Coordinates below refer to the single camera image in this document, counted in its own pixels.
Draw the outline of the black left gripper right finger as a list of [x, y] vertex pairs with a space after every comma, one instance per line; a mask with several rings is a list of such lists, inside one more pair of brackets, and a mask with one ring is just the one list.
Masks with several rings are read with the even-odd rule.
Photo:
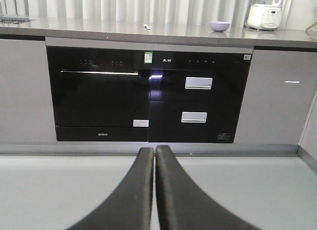
[[162, 230], [255, 230], [209, 197], [168, 145], [156, 147], [156, 199]]

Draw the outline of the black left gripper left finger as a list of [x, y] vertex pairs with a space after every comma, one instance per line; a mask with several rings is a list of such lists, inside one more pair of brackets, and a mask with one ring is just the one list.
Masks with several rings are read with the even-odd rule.
[[95, 210], [70, 230], [149, 230], [153, 202], [154, 149], [142, 147], [130, 170]]

